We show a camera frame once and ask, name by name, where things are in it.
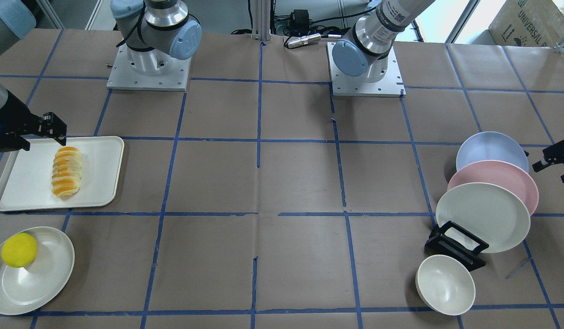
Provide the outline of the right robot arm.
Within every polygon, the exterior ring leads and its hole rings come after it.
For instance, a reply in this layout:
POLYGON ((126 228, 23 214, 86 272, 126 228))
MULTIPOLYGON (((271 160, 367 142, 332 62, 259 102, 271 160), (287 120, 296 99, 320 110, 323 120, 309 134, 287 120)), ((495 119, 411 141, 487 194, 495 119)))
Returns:
MULTIPOLYGON (((111 10, 122 33, 120 45, 132 53, 163 53, 186 60, 200 45, 202 27, 181 0, 113 0, 111 10)), ((20 0, 0 0, 0 55, 34 27, 36 19, 20 0)), ((28 151, 26 135, 66 144, 67 125, 53 112, 35 115, 0 83, 0 153, 28 151)))

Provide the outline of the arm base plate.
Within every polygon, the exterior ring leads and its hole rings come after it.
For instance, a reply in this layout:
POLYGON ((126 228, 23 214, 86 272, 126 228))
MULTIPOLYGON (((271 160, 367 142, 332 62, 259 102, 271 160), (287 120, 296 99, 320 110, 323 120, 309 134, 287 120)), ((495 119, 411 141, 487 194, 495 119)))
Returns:
POLYGON ((335 43, 327 44, 331 85, 335 96, 405 96, 402 74, 396 58, 395 48, 391 48, 388 56, 370 65, 361 76, 346 75, 336 66, 332 50, 335 43))
POLYGON ((119 47, 108 78, 111 90, 186 91, 192 59, 178 60, 157 49, 119 47))

